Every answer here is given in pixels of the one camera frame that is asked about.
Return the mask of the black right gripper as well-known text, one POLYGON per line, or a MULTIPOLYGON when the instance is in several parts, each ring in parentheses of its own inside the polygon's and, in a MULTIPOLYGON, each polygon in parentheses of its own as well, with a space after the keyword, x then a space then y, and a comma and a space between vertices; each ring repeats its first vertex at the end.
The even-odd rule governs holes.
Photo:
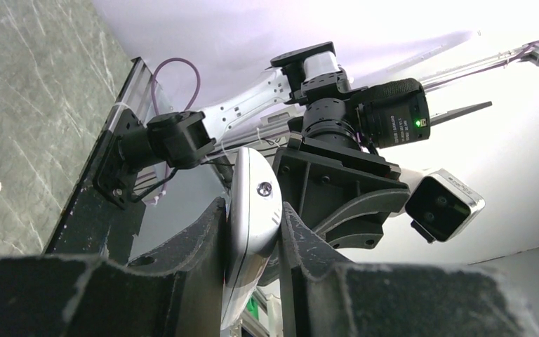
MULTIPOLYGON (((273 169, 283 201, 334 249, 374 249, 389 213, 400 212, 411 194, 398 165, 335 135, 323 141, 293 134, 276 151, 273 169)), ((258 286, 278 278, 276 244, 258 286)))

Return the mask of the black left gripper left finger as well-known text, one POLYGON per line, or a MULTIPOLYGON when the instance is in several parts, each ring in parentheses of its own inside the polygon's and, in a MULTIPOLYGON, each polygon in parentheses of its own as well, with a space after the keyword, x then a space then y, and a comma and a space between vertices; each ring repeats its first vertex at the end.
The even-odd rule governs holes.
POLYGON ((0 336, 219 336, 225 200, 127 265, 0 257, 0 336))

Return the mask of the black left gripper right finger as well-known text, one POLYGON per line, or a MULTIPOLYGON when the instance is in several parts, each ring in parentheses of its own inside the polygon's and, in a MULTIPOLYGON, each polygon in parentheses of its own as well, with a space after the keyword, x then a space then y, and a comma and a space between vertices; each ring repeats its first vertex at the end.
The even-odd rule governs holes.
POLYGON ((279 283, 285 336, 539 336, 525 296, 471 265, 355 263, 284 204, 279 283))

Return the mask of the white remote control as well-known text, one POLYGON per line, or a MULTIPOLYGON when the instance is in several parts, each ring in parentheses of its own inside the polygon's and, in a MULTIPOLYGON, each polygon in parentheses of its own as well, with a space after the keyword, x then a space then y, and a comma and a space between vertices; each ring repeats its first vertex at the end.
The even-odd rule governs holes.
POLYGON ((253 148, 239 149, 230 194, 222 330, 239 319, 260 281, 277 242, 282 204, 270 163, 253 148))

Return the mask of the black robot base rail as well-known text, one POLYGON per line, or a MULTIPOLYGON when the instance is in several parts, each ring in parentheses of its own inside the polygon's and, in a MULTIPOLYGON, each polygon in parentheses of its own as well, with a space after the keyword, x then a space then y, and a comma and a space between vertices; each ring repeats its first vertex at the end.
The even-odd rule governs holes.
POLYGON ((133 194, 137 170, 158 162, 156 140, 129 108, 111 111, 45 254, 97 254, 119 264, 130 258, 145 204, 133 194))

